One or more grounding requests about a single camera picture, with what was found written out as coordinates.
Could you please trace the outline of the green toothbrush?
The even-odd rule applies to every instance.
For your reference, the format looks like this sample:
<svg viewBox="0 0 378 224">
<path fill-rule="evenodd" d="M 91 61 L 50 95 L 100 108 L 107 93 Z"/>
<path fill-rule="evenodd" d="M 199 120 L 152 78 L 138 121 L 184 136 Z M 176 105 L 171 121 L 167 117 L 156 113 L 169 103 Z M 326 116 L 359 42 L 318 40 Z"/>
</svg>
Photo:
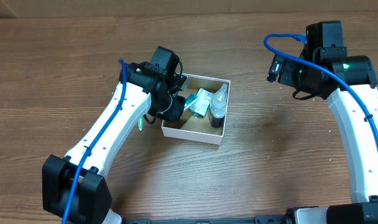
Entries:
<svg viewBox="0 0 378 224">
<path fill-rule="evenodd" d="M 138 128 L 139 128 L 139 131 L 142 131 L 142 129 L 143 129 L 143 118 L 140 118 L 138 120 Z"/>
</svg>

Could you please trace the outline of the green soap packet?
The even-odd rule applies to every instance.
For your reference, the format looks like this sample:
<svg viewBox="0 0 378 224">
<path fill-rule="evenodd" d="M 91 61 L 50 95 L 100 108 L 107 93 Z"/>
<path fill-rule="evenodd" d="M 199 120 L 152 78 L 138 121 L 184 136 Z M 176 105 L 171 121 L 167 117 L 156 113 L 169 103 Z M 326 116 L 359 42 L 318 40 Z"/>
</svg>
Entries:
<svg viewBox="0 0 378 224">
<path fill-rule="evenodd" d="M 200 88 L 196 94 L 196 101 L 189 107 L 189 110 L 199 117 L 204 118 L 210 106 L 212 96 L 212 92 Z"/>
</svg>

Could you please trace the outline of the clear bottle dark liquid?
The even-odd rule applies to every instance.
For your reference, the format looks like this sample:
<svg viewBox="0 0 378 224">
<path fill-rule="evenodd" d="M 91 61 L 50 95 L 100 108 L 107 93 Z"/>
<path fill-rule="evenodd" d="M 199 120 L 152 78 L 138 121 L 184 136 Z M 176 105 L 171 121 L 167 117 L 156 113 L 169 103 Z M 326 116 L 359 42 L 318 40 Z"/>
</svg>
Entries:
<svg viewBox="0 0 378 224">
<path fill-rule="evenodd" d="M 224 83 L 222 87 L 213 94 L 209 107 L 209 121 L 214 128 L 222 127 L 226 116 L 226 106 L 228 100 L 228 85 Z"/>
</svg>

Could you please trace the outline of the toothpaste tube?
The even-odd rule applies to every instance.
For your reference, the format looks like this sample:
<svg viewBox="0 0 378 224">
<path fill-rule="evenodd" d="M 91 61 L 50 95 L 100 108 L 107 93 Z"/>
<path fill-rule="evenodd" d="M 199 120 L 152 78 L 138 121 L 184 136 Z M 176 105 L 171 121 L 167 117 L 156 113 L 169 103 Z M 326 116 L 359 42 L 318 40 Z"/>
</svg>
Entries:
<svg viewBox="0 0 378 224">
<path fill-rule="evenodd" d="M 198 97 L 194 94 L 190 94 L 185 101 L 184 111 L 189 109 L 194 103 L 198 101 Z"/>
</svg>

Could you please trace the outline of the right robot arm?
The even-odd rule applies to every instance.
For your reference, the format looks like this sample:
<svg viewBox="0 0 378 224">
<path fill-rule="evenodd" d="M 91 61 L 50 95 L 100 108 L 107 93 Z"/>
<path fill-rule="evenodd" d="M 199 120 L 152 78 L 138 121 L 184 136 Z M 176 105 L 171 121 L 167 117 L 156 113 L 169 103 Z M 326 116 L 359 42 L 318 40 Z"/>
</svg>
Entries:
<svg viewBox="0 0 378 224">
<path fill-rule="evenodd" d="M 293 38 L 298 57 L 274 50 L 267 80 L 327 101 L 339 128 L 350 175 L 351 201 L 328 207 L 294 207 L 258 215 L 256 223 L 378 223 L 378 90 L 371 60 L 350 56 L 339 21 L 310 24 Z"/>
</svg>

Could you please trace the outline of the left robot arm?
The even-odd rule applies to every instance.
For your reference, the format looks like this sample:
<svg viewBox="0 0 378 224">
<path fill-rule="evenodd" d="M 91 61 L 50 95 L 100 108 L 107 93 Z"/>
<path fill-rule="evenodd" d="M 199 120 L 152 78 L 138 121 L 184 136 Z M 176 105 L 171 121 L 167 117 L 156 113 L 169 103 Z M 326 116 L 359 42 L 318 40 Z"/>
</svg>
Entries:
<svg viewBox="0 0 378 224">
<path fill-rule="evenodd" d="M 112 211 L 106 183 L 111 165 L 133 127 L 141 118 L 180 120 L 188 77 L 171 50 L 157 47 L 148 62 L 120 61 L 119 82 L 90 130 L 63 157 L 50 155 L 42 166 L 45 211 L 62 223 L 122 223 Z"/>
</svg>

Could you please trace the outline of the white cardboard box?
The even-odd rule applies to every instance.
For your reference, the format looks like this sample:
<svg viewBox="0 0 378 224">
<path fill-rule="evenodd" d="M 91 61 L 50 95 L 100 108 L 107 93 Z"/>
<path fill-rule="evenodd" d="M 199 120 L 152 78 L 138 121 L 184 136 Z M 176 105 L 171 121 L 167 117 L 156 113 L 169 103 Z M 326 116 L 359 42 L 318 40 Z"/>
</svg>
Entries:
<svg viewBox="0 0 378 224">
<path fill-rule="evenodd" d="M 195 94 L 200 88 L 212 93 L 217 92 L 224 84 L 227 84 L 227 103 L 229 103 L 230 80 L 220 78 L 205 77 L 200 75 L 187 74 L 189 83 L 187 88 L 179 95 L 187 98 L 190 94 Z M 223 125 L 218 128 L 211 126 L 208 113 L 204 118 L 195 118 L 190 110 L 185 110 L 179 121 L 172 123 L 162 121 L 161 128 L 165 137 L 185 139 L 190 141 L 204 142 L 220 145 L 224 137 L 226 118 L 228 117 L 228 107 L 226 106 L 226 116 Z"/>
</svg>

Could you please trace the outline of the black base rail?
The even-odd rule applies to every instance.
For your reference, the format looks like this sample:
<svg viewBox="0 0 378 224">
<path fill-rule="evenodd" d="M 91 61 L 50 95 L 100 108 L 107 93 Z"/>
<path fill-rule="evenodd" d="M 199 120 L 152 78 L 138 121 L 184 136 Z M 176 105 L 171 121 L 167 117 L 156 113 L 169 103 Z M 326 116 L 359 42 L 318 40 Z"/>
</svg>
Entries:
<svg viewBox="0 0 378 224">
<path fill-rule="evenodd" d="M 292 223 L 285 215 L 256 215 L 252 218 L 211 218 L 151 220 L 149 218 L 126 219 L 122 224 L 288 224 Z"/>
</svg>

